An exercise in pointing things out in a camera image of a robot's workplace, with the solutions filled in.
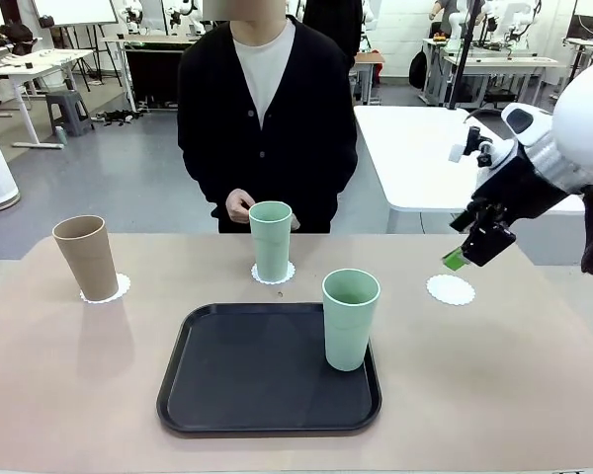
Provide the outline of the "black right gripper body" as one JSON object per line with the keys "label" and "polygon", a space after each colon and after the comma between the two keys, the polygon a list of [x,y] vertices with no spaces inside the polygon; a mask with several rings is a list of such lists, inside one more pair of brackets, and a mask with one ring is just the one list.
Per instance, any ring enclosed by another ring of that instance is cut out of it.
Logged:
{"label": "black right gripper body", "polygon": [[567,197],[537,171],[524,147],[517,146],[495,168],[482,169],[472,211],[477,222],[514,223],[537,218]]}

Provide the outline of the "person's right hand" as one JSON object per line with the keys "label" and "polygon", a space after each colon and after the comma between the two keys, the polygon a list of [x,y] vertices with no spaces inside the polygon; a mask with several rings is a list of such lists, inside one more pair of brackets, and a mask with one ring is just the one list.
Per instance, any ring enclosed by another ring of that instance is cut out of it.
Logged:
{"label": "person's right hand", "polygon": [[225,202],[229,219],[237,224],[249,223],[249,211],[254,205],[255,200],[253,197],[241,189],[233,190]]}

